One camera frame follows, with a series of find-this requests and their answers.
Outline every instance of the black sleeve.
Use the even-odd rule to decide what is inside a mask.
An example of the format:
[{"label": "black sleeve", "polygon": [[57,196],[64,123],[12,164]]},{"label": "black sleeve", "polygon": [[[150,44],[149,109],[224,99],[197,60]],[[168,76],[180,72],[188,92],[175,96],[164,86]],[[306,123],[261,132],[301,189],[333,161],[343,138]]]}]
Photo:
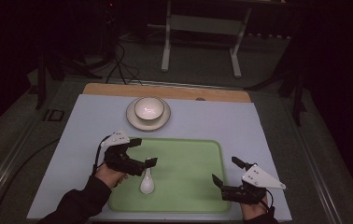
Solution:
[{"label": "black sleeve", "polygon": [[57,209],[41,219],[38,224],[80,224],[89,217],[98,215],[107,200],[111,190],[100,179],[90,176],[83,190],[72,189],[67,192]]},{"label": "black sleeve", "polygon": [[254,217],[249,220],[244,220],[244,224],[278,224],[278,221],[269,213]]}]

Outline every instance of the green tray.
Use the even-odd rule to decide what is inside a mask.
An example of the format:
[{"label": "green tray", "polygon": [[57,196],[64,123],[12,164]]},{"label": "green tray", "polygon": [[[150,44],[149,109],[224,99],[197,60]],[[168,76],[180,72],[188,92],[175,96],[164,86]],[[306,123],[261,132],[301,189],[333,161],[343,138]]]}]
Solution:
[{"label": "green tray", "polygon": [[155,190],[143,194],[144,175],[129,176],[113,189],[109,206],[118,212],[224,213],[230,203],[221,199],[212,174],[225,180],[220,145],[212,140],[142,138],[127,154],[134,160],[158,158],[151,168]]}]

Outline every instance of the white desk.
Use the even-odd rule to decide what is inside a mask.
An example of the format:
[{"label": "white desk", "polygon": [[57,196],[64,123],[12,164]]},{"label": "white desk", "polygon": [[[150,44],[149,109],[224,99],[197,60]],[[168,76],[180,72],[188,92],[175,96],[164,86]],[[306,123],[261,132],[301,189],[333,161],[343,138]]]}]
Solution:
[{"label": "white desk", "polygon": [[[126,87],[126,89],[129,88],[150,89],[138,86]],[[170,91],[178,91],[178,88],[171,88]],[[192,89],[188,91],[202,92],[202,90]],[[218,91],[220,95],[221,92],[246,95],[241,91]],[[170,120],[160,130],[144,133],[132,127],[125,116],[125,109],[135,98],[89,94],[82,94],[78,97],[60,143],[35,196],[28,218],[44,217],[56,208],[67,191],[84,188],[92,170],[99,142],[106,135],[121,128],[131,136],[211,139],[219,142],[222,147],[224,170],[229,180],[227,184],[232,186],[241,184],[242,174],[241,169],[231,162],[232,156],[244,161],[256,162],[262,169],[277,178],[275,165],[254,104],[163,98],[171,107]],[[271,191],[275,197],[275,217],[279,220],[291,220],[284,192],[280,189]],[[223,214],[120,213],[112,211],[106,205],[103,212],[92,219],[240,221],[241,218],[239,205],[232,203],[231,209]]]}]

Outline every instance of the dark background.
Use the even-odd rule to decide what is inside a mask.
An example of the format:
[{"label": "dark background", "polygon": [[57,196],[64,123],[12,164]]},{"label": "dark background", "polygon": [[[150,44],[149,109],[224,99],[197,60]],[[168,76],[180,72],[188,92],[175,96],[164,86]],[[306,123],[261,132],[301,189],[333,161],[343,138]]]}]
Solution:
[{"label": "dark background", "polygon": [[[116,43],[99,48],[105,29],[104,8],[99,2],[108,3],[0,1],[0,116],[30,88],[26,74],[37,68],[37,55],[44,46],[72,58],[81,57],[82,49],[99,54],[112,51]],[[124,5],[115,4],[111,9],[112,17],[117,19],[115,34],[119,31],[118,22],[124,22],[142,36],[146,34],[147,23],[164,24],[165,1],[126,0]],[[316,9],[307,17],[290,8],[258,7],[253,11],[247,32],[262,34],[264,38],[286,37],[296,32],[282,61],[290,64],[291,69],[300,66],[299,71],[304,71],[304,85],[312,92],[353,176],[353,1],[315,1],[312,6]],[[186,14],[192,7],[180,3],[175,9]],[[216,4],[194,11],[200,15],[215,12],[225,17]],[[229,16],[240,15],[235,8],[226,18]],[[299,21],[304,21],[304,25],[299,26]]]}]

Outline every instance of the desk leg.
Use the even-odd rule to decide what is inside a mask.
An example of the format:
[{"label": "desk leg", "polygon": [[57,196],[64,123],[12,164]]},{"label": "desk leg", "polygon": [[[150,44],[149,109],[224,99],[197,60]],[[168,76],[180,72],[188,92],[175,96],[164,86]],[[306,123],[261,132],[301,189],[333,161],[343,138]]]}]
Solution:
[{"label": "desk leg", "polygon": [[238,36],[237,36],[237,42],[235,43],[234,48],[230,49],[230,57],[232,60],[234,77],[236,78],[241,77],[240,64],[238,63],[237,52],[238,52],[238,49],[240,48],[241,41],[243,40],[244,32],[247,28],[247,23],[248,23],[251,10],[252,8],[250,7],[247,8],[246,15],[244,17],[243,22],[241,23],[240,32],[238,33]]},{"label": "desk leg", "polygon": [[167,3],[167,18],[165,20],[165,45],[162,54],[162,71],[168,71],[168,64],[170,62],[170,33],[171,33],[171,1]]}]

